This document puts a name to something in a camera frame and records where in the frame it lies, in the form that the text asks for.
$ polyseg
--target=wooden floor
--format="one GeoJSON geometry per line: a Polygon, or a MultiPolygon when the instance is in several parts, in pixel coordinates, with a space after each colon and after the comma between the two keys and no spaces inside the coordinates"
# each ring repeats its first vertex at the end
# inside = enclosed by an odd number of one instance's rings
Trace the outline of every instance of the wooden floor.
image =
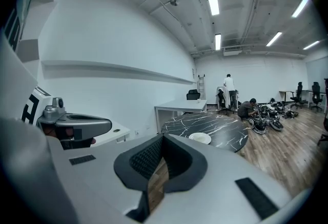
{"type": "MultiPolygon", "coordinates": [[[[312,187],[325,161],[326,144],[317,147],[323,130],[324,114],[308,108],[298,109],[298,117],[281,118],[281,132],[268,127],[263,135],[249,131],[246,145],[237,154],[280,182],[294,197],[312,187]]],[[[149,205],[151,211],[163,199],[162,185],[169,179],[168,169],[162,159],[149,181],[149,205]]]]}

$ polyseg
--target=white plate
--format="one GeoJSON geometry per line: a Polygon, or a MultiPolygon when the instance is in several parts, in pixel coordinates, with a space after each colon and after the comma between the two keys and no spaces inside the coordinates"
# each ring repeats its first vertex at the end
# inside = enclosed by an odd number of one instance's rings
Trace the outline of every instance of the white plate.
{"type": "Polygon", "coordinates": [[[189,136],[189,139],[193,139],[204,144],[209,144],[212,140],[211,137],[205,133],[193,133],[189,136]]]}

